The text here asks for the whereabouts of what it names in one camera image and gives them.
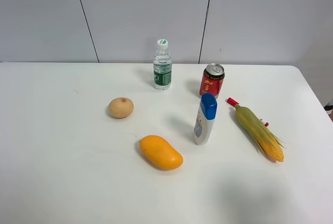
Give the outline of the white bottle blue cap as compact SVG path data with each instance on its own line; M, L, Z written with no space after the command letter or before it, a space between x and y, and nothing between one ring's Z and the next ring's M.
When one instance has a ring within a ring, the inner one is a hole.
M208 142L217 112L217 101L210 93L201 96L200 105L194 126L194 141L197 145Z

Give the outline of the yellow mango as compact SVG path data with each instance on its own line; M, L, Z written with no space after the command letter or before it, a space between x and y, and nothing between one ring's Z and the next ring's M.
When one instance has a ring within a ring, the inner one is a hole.
M174 170L183 164L182 155L160 136L144 137L139 141L139 148L143 155L161 170Z

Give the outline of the red white marker pen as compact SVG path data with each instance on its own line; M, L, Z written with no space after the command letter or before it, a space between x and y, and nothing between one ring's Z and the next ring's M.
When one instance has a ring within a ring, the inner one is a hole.
M226 102L231 105L232 107L235 107L235 105L239 104L236 100L232 99L231 97L229 97ZM269 126L269 123L265 120L263 120L262 118L259 119L263 124L264 126L268 127Z

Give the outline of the red soda can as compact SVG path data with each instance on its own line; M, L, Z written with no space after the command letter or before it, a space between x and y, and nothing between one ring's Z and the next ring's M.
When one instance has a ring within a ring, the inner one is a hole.
M208 64L203 71L199 95L202 96L205 93L210 93L217 99L221 91L224 77L225 71L220 64Z

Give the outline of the dark object at right edge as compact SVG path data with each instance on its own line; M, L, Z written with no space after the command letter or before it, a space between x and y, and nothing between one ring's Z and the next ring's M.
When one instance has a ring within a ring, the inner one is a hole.
M326 113L328 115L330 115L332 113L333 110L333 99L331 99L325 106L324 106L324 110L326 111Z

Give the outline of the toy corn cob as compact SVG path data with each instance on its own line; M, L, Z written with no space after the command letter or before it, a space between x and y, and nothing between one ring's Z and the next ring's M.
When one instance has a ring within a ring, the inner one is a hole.
M284 153L281 140L278 139L247 107L234 106L237 122L247 131L256 142L261 152L273 162L283 162Z

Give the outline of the clear water bottle green label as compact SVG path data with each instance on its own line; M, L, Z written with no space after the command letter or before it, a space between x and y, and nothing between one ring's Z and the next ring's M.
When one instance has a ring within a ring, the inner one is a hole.
M167 90L172 80L172 60L168 41L159 39L153 59L153 80L157 90Z

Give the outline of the brown potato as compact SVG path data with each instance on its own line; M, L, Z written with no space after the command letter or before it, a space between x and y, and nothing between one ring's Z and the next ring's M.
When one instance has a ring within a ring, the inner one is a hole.
M133 102L124 97L113 99L108 105L108 113L112 118L128 117L134 110Z

